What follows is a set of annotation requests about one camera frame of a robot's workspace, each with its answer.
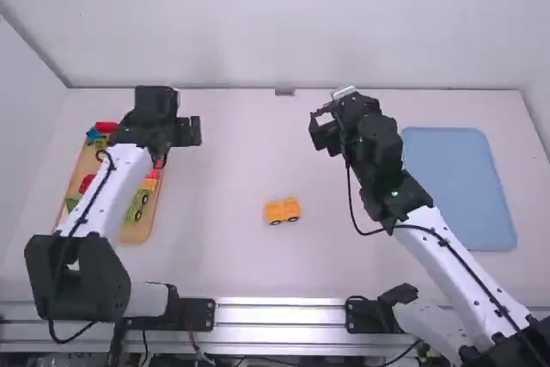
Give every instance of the white table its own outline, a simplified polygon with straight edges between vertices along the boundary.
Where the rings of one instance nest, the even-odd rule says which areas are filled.
[[[474,255],[516,299],[529,306],[550,307],[546,282],[550,236],[545,228],[550,220],[550,165],[519,92],[368,94],[380,99],[382,111],[395,117],[400,129],[469,126],[486,134],[518,247],[509,253]],[[170,152],[150,239],[141,246],[117,248],[128,272],[135,279],[176,284],[182,295],[270,297],[261,301],[267,307],[277,303],[274,297],[297,297],[286,303],[293,308],[321,303],[322,309],[328,303],[338,306],[352,294],[377,297],[403,282],[417,286],[423,297],[445,304],[447,300],[424,269],[394,239],[387,235],[360,238],[353,230],[344,162],[315,151],[308,134],[309,112],[328,99],[328,91],[321,90],[298,90],[295,97],[277,97],[272,90],[183,91],[180,113],[201,116],[204,143]],[[133,91],[125,89],[82,90],[67,98],[21,225],[4,257],[3,285],[25,279],[24,245],[32,234],[51,230],[84,131],[96,120],[120,119],[132,101]],[[353,186],[360,227],[377,228],[361,209],[355,181]],[[265,202],[288,196],[300,200],[303,219],[278,227],[266,225]],[[0,293],[28,300],[28,289],[22,290],[4,287]],[[229,300],[238,303],[249,298]],[[350,339],[340,330],[343,335],[338,340]],[[36,331],[40,339],[47,339],[45,329]],[[315,342],[314,335],[305,334],[294,343],[304,337]],[[357,343],[351,347],[356,349],[352,353],[371,348]]]

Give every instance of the black cable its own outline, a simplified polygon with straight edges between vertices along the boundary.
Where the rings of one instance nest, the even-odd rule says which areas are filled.
[[[362,230],[359,229],[358,223],[355,220],[355,214],[353,213],[353,203],[351,202],[351,178],[350,178],[349,162],[345,163],[345,173],[347,176],[347,200],[350,205],[350,216],[351,216],[351,222],[353,223],[353,227],[355,228],[357,233],[360,234],[361,236],[369,236],[369,235],[374,235],[374,234],[379,234],[381,232],[384,232],[385,231],[384,228],[375,229],[374,231],[369,231],[369,232],[363,232]]]
[[[378,234],[378,233],[381,233],[381,232],[384,232],[386,229],[384,228],[380,228],[380,229],[375,229],[374,231],[370,231],[370,232],[362,232],[358,226],[357,226],[357,223],[355,221],[355,217],[354,217],[354,214],[353,214],[353,207],[351,205],[351,178],[350,178],[350,163],[348,161],[346,161],[345,163],[345,170],[346,170],[346,176],[347,176],[347,193],[348,193],[348,201],[350,203],[350,214],[351,214],[351,221],[353,222],[353,226],[355,227],[355,230],[360,234],[360,235],[363,235],[363,236],[366,236],[366,235],[374,235],[374,234]],[[510,316],[510,314],[508,314],[508,310],[507,308],[502,305],[502,303],[491,293],[491,291],[487,288],[487,286],[483,283],[483,281],[481,281],[481,279],[478,277],[478,275],[474,272],[474,270],[472,270],[472,268],[467,264],[467,262],[456,252],[456,250],[454,248],[451,247],[450,243],[447,242],[447,240],[445,240],[442,236],[440,236],[434,229],[428,229],[426,227],[422,227],[422,226],[419,226],[419,225],[411,225],[411,224],[406,224],[406,223],[400,223],[400,224],[397,224],[397,225],[394,225],[394,229],[395,228],[403,228],[403,229],[418,229],[420,231],[423,231],[425,232],[426,234],[430,234],[432,236],[435,236],[439,242],[439,244],[442,246],[442,247],[446,247],[452,254],[453,256],[455,256],[455,258],[461,263],[461,265],[464,267],[464,269],[466,270],[466,272],[474,279],[474,281],[476,282],[476,284],[486,293],[486,295],[489,297],[489,301],[491,303],[493,303],[498,311],[500,312],[500,314],[503,315],[503,317],[511,324],[512,328],[514,328],[514,330],[516,331],[517,333],[517,336],[523,341],[523,343],[525,344],[525,346],[528,347],[528,349],[533,353],[533,355],[535,356],[535,358],[537,359],[537,362],[540,363],[542,366],[544,367],[548,367],[548,364],[544,361],[544,359],[542,358],[542,356],[539,354],[539,352],[533,347],[532,343],[530,342],[530,340],[525,336],[525,334],[523,333],[522,329],[517,325],[517,323],[514,321],[514,319]]]
[[[235,364],[233,367],[239,367],[239,366],[242,364],[242,362],[243,362],[244,360],[246,360],[246,359],[247,359],[247,356],[244,356],[244,357],[241,358],[241,359],[239,360],[239,362],[238,362],[237,364]]]
[[[409,352],[411,352],[411,350],[418,344],[420,344],[422,342],[421,339],[417,339],[415,342],[413,342],[410,346],[407,347],[407,349],[402,352],[399,356],[397,356],[396,358],[392,358],[391,360],[387,361],[386,363],[383,363],[383,364],[377,364],[377,365],[365,365],[365,367],[388,367],[389,365],[393,364],[393,363],[396,363],[398,362],[399,360],[401,360],[402,358],[404,358]]]
[[[523,343],[528,347],[528,349],[533,353],[535,358],[537,359],[537,362],[539,362],[542,366],[548,367],[548,364],[544,361],[542,356],[539,354],[539,352],[533,347],[533,344],[530,342],[530,340],[525,337],[522,329],[517,325],[517,323],[514,321],[514,319],[511,317],[511,315],[508,313],[508,309],[502,305],[502,303],[492,294],[491,290],[487,288],[485,283],[481,281],[480,277],[474,272],[472,267],[470,267],[467,262],[461,257],[460,254],[456,252],[456,250],[450,245],[450,242],[445,240],[442,236],[440,236],[435,229],[428,229],[426,227],[422,227],[419,225],[412,225],[408,223],[400,223],[397,225],[394,225],[394,228],[403,228],[403,229],[417,229],[419,231],[425,232],[426,234],[430,234],[432,236],[435,236],[439,242],[439,245],[442,247],[446,247],[450,253],[458,260],[458,262],[461,263],[461,265],[464,267],[466,272],[474,279],[476,284],[485,292],[485,294],[489,297],[489,301],[497,307],[498,311],[502,316],[511,324],[511,326],[516,330],[517,336],[523,341]]]
[[[78,227],[80,227],[83,223],[86,223],[88,221],[86,219],[86,216],[88,215],[89,210],[92,208],[92,205],[94,204],[95,200],[97,199],[98,195],[100,194],[101,189],[103,189],[103,187],[107,183],[107,180],[109,179],[109,176],[116,169],[115,166],[114,166],[114,162],[113,162],[113,158],[111,157],[111,154],[109,154],[106,150],[98,150],[95,153],[95,158],[98,161],[102,161],[99,158],[99,154],[104,154],[107,157],[107,159],[109,160],[109,165],[107,167],[107,172],[105,173],[105,176],[101,180],[100,185],[97,187],[94,194],[92,195],[92,198],[90,199],[88,205],[86,205],[86,208],[84,208],[84,211],[82,212],[82,215],[75,221],[75,224],[70,229],[69,234],[64,239],[63,246],[61,247],[61,251],[59,252],[59,260],[58,260],[58,263],[56,265],[55,273],[53,275],[52,294],[50,295],[50,297],[48,299],[48,330],[50,332],[50,337],[52,337],[52,340],[56,344],[70,343],[72,340],[80,337],[82,334],[84,334],[86,331],[88,331],[92,326],[94,326],[97,323],[97,321],[91,321],[86,326],[84,326],[83,328],[78,330],[76,333],[71,335],[68,339],[60,339],[55,333],[55,327],[54,327],[54,324],[53,324],[53,319],[52,319],[51,314],[52,314],[53,302],[55,301],[56,295],[58,293],[59,279],[61,277],[64,258],[65,258],[65,255],[67,255],[67,251],[69,249],[70,239],[75,234]]]
[[[224,358],[229,358],[232,360],[240,360],[242,362],[245,358],[249,360],[260,360],[260,361],[266,361],[267,363],[274,363],[274,364],[281,364],[281,365],[288,365],[290,367],[300,367],[299,364],[289,363],[286,361],[277,360],[276,358],[269,358],[269,357],[263,357],[263,356],[244,356],[244,357],[228,357],[223,356]]]
[[[145,357],[144,357],[144,361],[141,362],[139,367],[144,367],[145,363],[147,363],[147,358],[149,358],[149,346],[147,345],[147,337],[145,336],[145,330],[142,330],[141,334],[142,334],[142,337],[144,338]]]

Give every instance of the white wall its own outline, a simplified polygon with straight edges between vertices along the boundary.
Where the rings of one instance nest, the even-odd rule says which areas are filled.
[[[75,85],[520,88],[550,147],[548,0],[2,0]]]
[[[0,16],[0,256],[19,226],[65,94],[65,86]]]

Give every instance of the blue mat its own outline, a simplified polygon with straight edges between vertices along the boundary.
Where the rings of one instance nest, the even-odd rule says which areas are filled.
[[[510,251],[517,234],[486,136],[473,128],[409,127],[405,168],[470,250]]]

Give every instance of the wooden board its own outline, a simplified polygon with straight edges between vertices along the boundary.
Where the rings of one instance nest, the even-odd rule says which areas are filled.
[[[80,156],[76,161],[75,169],[70,177],[69,187],[65,192],[65,197],[68,195],[74,195],[78,193],[78,188],[83,181],[84,176],[87,174],[97,174],[101,163],[95,158],[94,145],[84,145],[80,151]],[[136,223],[124,223],[119,235],[120,243],[127,244],[141,244],[147,241],[149,235],[153,229],[153,220],[155,219],[156,203],[162,187],[162,177],[164,176],[164,170],[162,169],[159,174],[159,181],[156,185],[156,190],[150,192],[149,201],[144,206],[143,215],[141,219]],[[56,220],[54,229],[58,226],[59,222],[65,219],[68,215],[67,208],[63,199],[61,209]]]

